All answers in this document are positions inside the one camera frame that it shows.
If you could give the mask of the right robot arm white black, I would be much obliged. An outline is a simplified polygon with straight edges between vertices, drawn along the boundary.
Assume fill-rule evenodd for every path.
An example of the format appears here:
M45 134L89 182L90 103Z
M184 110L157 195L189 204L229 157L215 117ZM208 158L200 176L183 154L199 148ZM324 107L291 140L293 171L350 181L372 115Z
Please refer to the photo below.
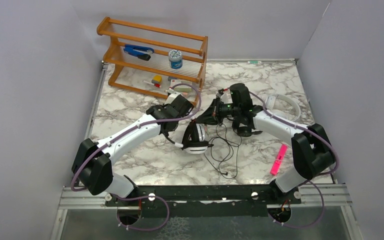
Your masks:
M337 153L333 149L325 129L318 123L304 125L293 122L270 112L266 103L256 105L243 83L235 83L228 88L231 102L221 100L224 90L211 105L195 119L196 124L220 125L227 117L232 117L233 128L242 137L254 132L270 134L292 148L293 166L279 174L270 182L269 199L280 204L289 192L313 178L326 174L326 169L337 163Z

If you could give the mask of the white black gaming headset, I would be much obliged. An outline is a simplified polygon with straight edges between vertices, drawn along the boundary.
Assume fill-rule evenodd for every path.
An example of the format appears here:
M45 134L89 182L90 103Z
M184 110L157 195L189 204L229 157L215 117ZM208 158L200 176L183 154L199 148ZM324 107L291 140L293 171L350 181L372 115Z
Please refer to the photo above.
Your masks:
M200 155L214 145L206 140L205 126L192 120L186 127L181 143L173 141L168 133L163 133L164 137L175 147L182 149L192 155Z

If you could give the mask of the small black on-ear headphones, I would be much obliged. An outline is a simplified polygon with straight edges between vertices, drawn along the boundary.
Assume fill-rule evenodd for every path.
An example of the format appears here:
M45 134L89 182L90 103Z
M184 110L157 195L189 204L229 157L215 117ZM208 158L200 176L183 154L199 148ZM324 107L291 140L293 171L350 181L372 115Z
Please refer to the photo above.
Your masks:
M241 125L240 120L238 118L234 118L232 121L232 129L233 132L236 133L240 137L251 137L254 135L260 135L263 133L261 130L253 131L250 126Z

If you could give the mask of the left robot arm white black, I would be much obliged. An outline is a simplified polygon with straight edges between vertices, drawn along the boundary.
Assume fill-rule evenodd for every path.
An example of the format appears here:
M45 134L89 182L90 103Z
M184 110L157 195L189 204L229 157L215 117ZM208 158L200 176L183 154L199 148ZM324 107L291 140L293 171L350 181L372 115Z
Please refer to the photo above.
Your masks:
M72 182L79 180L93 196L107 192L124 205L137 200L135 184L129 177L114 173L113 165L124 154L160 134L174 131L179 121L193 116L194 105L182 95L170 96L162 105L150 107L137 121L97 142L83 140L71 170Z

